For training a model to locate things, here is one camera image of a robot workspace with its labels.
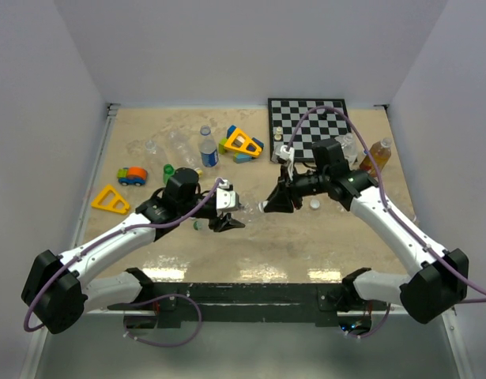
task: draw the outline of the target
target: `white wall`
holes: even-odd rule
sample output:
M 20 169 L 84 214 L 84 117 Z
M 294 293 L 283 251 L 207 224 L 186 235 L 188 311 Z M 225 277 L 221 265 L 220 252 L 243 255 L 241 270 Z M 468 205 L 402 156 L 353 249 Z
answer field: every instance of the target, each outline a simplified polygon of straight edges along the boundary
M 389 103 L 446 0 L 55 0 L 104 98 Z
M 486 288 L 486 0 L 448 2 L 390 116 L 420 225 L 462 248 Z M 486 305 L 458 314 L 476 378 L 486 378 Z
M 52 0 L 0 0 L 0 378 L 29 342 L 20 299 L 33 258 L 67 247 L 104 102 Z

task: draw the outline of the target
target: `toy car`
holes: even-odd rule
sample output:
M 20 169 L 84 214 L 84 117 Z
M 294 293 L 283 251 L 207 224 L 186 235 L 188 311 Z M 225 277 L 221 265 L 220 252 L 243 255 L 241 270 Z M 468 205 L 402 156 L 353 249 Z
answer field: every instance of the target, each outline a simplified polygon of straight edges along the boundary
M 118 170 L 116 176 L 118 178 L 118 183 L 122 186 L 128 186 L 129 184 L 143 186 L 146 184 L 148 171 L 140 167 L 124 167 Z

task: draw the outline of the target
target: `checkered board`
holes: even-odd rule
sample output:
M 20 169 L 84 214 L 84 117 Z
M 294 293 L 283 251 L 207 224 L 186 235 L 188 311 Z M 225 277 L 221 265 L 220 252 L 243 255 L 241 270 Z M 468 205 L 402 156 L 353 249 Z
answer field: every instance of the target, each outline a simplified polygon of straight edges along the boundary
M 292 136 L 292 131 L 296 127 L 301 116 L 312 107 L 318 105 L 328 105 L 346 111 L 346 103 L 343 99 L 269 99 L 269 136 L 270 154 L 273 157 L 274 149 L 277 146 L 287 144 Z M 276 128 L 283 128 L 281 141 L 275 141 L 274 135 Z M 350 127 L 346 124 L 339 114 L 333 112 L 319 111 L 312 113 L 304 120 L 300 131 L 297 132 L 293 140 L 296 162 L 314 162 L 311 146 L 314 142 L 335 138 L 350 132 Z

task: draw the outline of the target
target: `tabletop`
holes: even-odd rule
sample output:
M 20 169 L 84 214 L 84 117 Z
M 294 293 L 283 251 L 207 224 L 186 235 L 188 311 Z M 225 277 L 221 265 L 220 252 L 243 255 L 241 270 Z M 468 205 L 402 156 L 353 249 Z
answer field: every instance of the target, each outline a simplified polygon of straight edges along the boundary
M 348 109 L 348 115 L 371 145 L 391 137 L 386 113 L 380 109 Z M 244 229 L 223 233 L 196 231 L 187 220 L 159 241 L 135 250 L 105 270 L 113 276 L 126 268 L 141 268 L 154 281 L 188 282 L 337 282 L 362 267 L 380 272 L 405 273 L 392 251 L 364 222 L 346 212 L 326 194 L 318 195 L 320 209 L 309 208 L 309 198 L 293 214 L 252 212 L 257 201 L 265 200 L 277 182 L 279 166 L 269 160 L 269 117 L 265 108 L 122 108 L 119 110 L 106 156 L 100 167 L 95 197 L 107 184 L 113 185 L 132 209 L 163 185 L 162 178 L 146 167 L 145 142 L 150 138 L 163 147 L 175 167 L 168 133 L 180 129 L 197 152 L 200 127 L 211 127 L 215 141 L 225 136 L 230 125 L 265 144 L 258 159 L 234 163 L 232 155 L 220 156 L 216 169 L 206 168 L 202 190 L 212 187 L 221 176 L 230 180 L 241 203 L 249 212 L 235 212 L 234 218 L 247 224 Z M 144 186 L 121 186 L 119 168 L 140 166 L 150 174 Z M 306 169 L 296 165 L 299 172 Z M 395 146 L 382 172 L 390 199 L 408 217 L 413 207 Z M 88 214 L 84 241 L 87 242 L 121 223 L 125 216 L 92 208 Z

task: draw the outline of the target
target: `bottle with blue label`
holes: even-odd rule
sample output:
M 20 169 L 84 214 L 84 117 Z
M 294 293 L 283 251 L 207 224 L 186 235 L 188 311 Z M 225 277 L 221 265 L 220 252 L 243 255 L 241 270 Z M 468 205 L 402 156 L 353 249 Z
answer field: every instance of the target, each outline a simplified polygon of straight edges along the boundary
M 206 167 L 214 167 L 218 163 L 217 143 L 211 134 L 211 128 L 204 125 L 201 128 L 201 136 L 198 143 L 201 152 L 202 164 Z

